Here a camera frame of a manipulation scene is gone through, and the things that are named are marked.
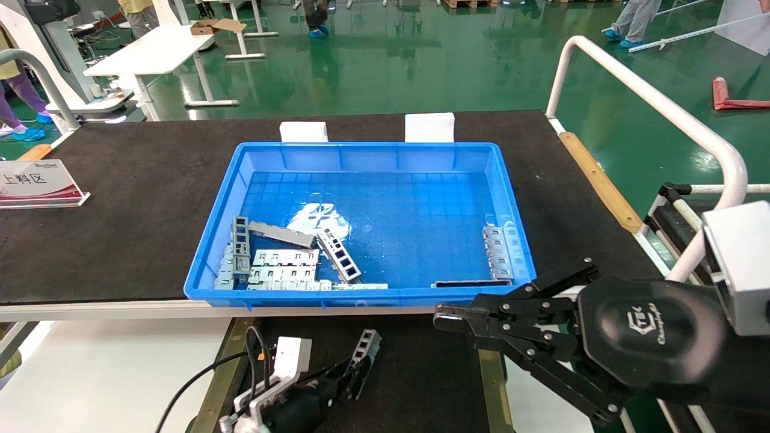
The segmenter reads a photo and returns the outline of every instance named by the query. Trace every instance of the purple pants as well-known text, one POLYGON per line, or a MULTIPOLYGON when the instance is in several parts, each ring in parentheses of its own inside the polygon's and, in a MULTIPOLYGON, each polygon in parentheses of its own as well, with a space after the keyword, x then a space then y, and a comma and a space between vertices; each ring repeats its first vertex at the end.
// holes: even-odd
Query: purple pants
MULTIPOLYGON (((18 70, 22 72, 13 78, 6 79, 5 81, 9 86, 11 86, 11 89, 13 89, 16 95, 21 98, 22 101, 26 102, 28 106, 34 109, 35 112, 44 112, 45 101, 40 97, 38 91, 35 90, 32 82, 29 81, 27 73, 19 64, 18 60, 16 61, 16 65, 18 66, 18 70)), ((3 122, 12 128, 22 124, 16 113, 13 112, 13 109, 8 104, 8 101, 5 99, 5 94, 2 91, 0 91, 0 122, 3 122)))

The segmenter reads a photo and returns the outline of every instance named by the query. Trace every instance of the white railing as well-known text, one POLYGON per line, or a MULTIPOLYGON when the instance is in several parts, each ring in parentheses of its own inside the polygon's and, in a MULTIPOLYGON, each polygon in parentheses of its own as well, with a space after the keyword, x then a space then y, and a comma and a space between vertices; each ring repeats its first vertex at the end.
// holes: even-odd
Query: white railing
MULTIPOLYGON (((618 60, 607 54, 601 47, 591 42, 585 36, 573 36, 567 40, 564 49, 561 50, 559 58, 559 67, 556 70, 554 87, 551 89, 551 98, 548 100, 548 108, 545 116, 549 119, 556 119, 556 107, 559 105, 559 96, 561 88, 564 85, 564 78, 567 76, 567 67, 572 57, 575 47, 583 50, 593 60, 603 68, 607 69, 615 78, 619 79, 634 93, 639 95, 652 108, 673 123, 683 133, 695 141, 706 152, 712 154, 722 170, 725 188, 719 197, 715 209, 735 206, 743 203, 746 197, 746 183, 748 175, 746 173, 746 164, 741 158, 738 150, 721 138, 717 133, 701 123, 692 114, 686 112, 683 108, 671 101, 666 95, 660 93, 650 83, 644 81, 640 76, 626 68, 618 60)), ((671 269, 668 280, 684 281, 690 273, 703 260, 705 255, 705 245, 702 231, 698 231, 695 238, 687 246, 679 260, 671 269)))
POLYGON ((32 53, 21 49, 5 49, 0 51, 0 65, 16 59, 23 61, 29 65, 30 68, 32 68, 32 71, 35 73, 35 75, 37 75, 40 83, 43 84, 43 89, 51 99, 51 102, 56 104, 56 106, 59 108, 59 112, 62 114, 62 118, 67 124, 68 130, 74 131, 75 129, 78 129, 79 124, 77 119, 75 119, 75 116, 72 114, 72 110, 70 110, 69 106, 67 106, 67 102, 65 102, 62 93, 59 91, 59 89, 56 88, 56 84, 54 84, 53 79, 51 79, 51 75, 48 74, 48 70, 45 69, 38 58, 35 57, 32 53))

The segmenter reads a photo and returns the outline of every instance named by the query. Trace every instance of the gripper logo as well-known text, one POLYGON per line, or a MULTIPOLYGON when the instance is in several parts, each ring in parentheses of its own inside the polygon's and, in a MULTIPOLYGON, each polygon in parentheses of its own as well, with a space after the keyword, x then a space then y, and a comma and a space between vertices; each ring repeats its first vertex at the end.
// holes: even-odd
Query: gripper logo
POLYGON ((642 335, 657 330, 658 336, 655 340, 662 346, 666 344, 666 332, 661 311, 652 302, 647 306, 649 311, 646 312, 644 307, 631 307, 628 311, 628 327, 642 335))
POLYGON ((647 335, 655 330, 655 318, 652 313, 645 313, 643 307, 631 307, 628 312, 628 327, 639 334, 647 335))

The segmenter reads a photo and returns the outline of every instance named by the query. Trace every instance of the black work table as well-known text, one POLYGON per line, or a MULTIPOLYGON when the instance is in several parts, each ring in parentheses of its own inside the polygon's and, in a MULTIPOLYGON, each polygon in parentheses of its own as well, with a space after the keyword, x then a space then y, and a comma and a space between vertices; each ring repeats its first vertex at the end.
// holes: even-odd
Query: black work table
MULTIPOLYGON (((50 158, 62 159, 92 197, 79 209, 0 213, 0 306, 183 299, 235 147, 280 141, 282 120, 95 124, 75 131, 50 158)), ((326 121, 332 140, 403 141, 402 115, 314 120, 326 121)), ((541 112, 458 113, 455 140, 502 149, 538 274, 592 257, 622 277, 660 276, 541 112)))
MULTIPOLYGON (((84 207, 0 213, 0 321, 4 311, 17 307, 183 299, 182 285, 235 147, 280 141, 283 120, 96 124, 77 130, 50 158, 62 159, 92 194, 84 207)), ((403 115, 313 120, 326 122, 332 141, 404 137, 403 115)), ((456 113, 455 140, 489 141, 502 149, 538 274, 591 257, 606 273, 660 277, 541 112, 456 113)), ((488 429, 476 352, 465 337, 435 331, 429 317, 266 322, 270 337, 313 338, 314 356, 323 351, 317 352, 318 362, 350 356, 364 326, 383 335, 381 371, 367 384, 382 390, 378 398, 362 396, 355 417, 334 418, 324 431, 488 429)))

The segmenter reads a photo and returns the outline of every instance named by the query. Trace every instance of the blue plastic bin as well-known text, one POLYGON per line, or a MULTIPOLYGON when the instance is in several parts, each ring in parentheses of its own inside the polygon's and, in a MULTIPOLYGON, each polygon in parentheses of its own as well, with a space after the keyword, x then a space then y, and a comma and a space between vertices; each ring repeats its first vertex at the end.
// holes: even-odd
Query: blue plastic bin
MULTIPOLYGON (((493 143, 243 143, 236 149, 185 282, 214 307, 430 306, 511 287, 432 288, 489 280, 484 226, 514 235, 514 286, 535 278, 500 149, 493 143), (308 203, 331 203, 365 283, 386 290, 214 290, 235 215, 286 227, 308 203)), ((252 252, 260 245, 252 236, 252 252)), ((323 258, 318 279, 339 281, 323 258)))

